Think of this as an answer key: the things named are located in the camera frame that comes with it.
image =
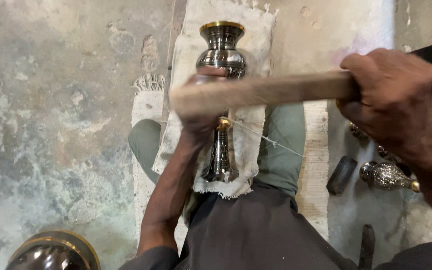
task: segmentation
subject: engraved metal piece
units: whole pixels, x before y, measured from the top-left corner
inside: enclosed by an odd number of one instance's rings
[[[382,147],[381,145],[378,146],[378,155],[380,157],[382,157],[383,159],[390,161],[390,162],[393,162],[393,163],[402,163],[403,162],[399,156],[386,151],[385,148]]]
[[[351,133],[351,135],[358,140],[370,139],[369,135],[361,130],[357,125],[353,124],[353,122],[349,123],[349,133]]]
[[[359,176],[365,183],[384,191],[407,188],[420,192],[418,181],[404,175],[403,171],[393,163],[378,164],[374,161],[364,163],[359,169]]]
[[[201,36],[206,40],[208,49],[201,53],[196,61],[196,68],[214,66],[226,70],[229,79],[243,79],[246,71],[246,58],[236,50],[237,42],[243,37],[245,28],[236,22],[215,21],[200,28]],[[229,110],[223,110],[221,116],[228,117]],[[213,134],[211,161],[202,172],[206,181],[223,181],[229,183],[239,176],[234,167],[234,158],[228,146],[228,129],[231,123],[220,119],[218,128]]]

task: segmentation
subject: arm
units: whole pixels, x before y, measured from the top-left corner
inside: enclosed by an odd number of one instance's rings
[[[148,249],[167,246],[178,250],[174,230],[193,184],[196,158],[203,144],[183,130],[176,150],[159,178],[141,223],[137,256]]]
[[[203,68],[192,76],[188,84],[198,83],[208,76],[225,80],[225,71],[215,68]],[[159,178],[141,222],[141,237],[136,256],[143,252],[166,246],[178,250],[174,240],[174,230],[178,218],[193,186],[196,159],[203,146],[208,142],[218,126],[217,116],[199,116],[181,119],[183,130],[176,150]]]
[[[341,67],[361,86],[361,100],[339,101],[341,113],[413,169],[432,206],[432,65],[378,49]]]

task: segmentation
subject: person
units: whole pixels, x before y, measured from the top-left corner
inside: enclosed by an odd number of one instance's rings
[[[411,167],[432,206],[432,65],[399,51],[377,49],[365,56],[349,55],[341,68],[360,85],[361,99],[339,100],[340,112]],[[200,73],[223,75],[218,69]],[[196,157],[217,117],[182,119],[182,124],[179,144],[144,213],[137,257],[121,270],[357,269],[298,213],[294,196],[301,158],[268,147],[266,141],[261,142],[253,191],[231,200],[217,193],[201,196],[189,213],[189,230],[178,255],[174,230],[193,183]],[[155,122],[142,120],[129,135],[131,149],[154,182],[158,175],[150,168],[159,130]],[[264,133],[301,153],[302,105],[268,107]],[[405,250],[376,269],[432,269],[432,242]]]

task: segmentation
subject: shiny metal surface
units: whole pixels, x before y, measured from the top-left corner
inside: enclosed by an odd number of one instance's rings
[[[361,130],[357,125],[353,124],[353,122],[349,123],[349,133],[351,133],[351,135],[358,140],[370,138],[366,132]]]
[[[25,241],[6,270],[100,270],[100,264],[83,237],[68,230],[47,230]]]
[[[241,29],[243,32],[246,32],[246,28],[243,25],[241,25],[237,22],[233,22],[233,21],[213,21],[213,22],[210,22],[210,23],[207,23],[207,24],[201,26],[199,28],[199,32],[203,31],[205,28],[221,27],[221,26],[236,27],[236,28]]]
[[[387,161],[393,163],[402,163],[402,160],[399,156],[386,151],[385,148],[382,147],[381,145],[378,146],[378,155]]]
[[[393,163],[378,164],[374,161],[364,163],[359,169],[359,176],[370,186],[384,191],[406,188],[420,192],[418,181],[404,175],[403,171]]]
[[[201,27],[201,36],[206,40],[208,49],[201,53],[196,61],[196,68],[214,66],[226,70],[229,79],[243,79],[246,71],[246,58],[236,50],[237,42],[244,35],[244,27],[231,21],[215,21]],[[228,117],[225,109],[221,116]],[[228,147],[228,129],[231,123],[220,119],[220,124],[213,134],[211,160],[203,170],[202,178],[206,181],[229,183],[239,176],[233,166],[232,152]]]

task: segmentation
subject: tool handle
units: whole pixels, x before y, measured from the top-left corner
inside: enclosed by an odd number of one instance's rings
[[[273,78],[245,78],[185,85],[169,92],[171,107],[180,117],[218,114],[227,107],[284,104],[327,99],[356,99],[359,87],[348,71]]]

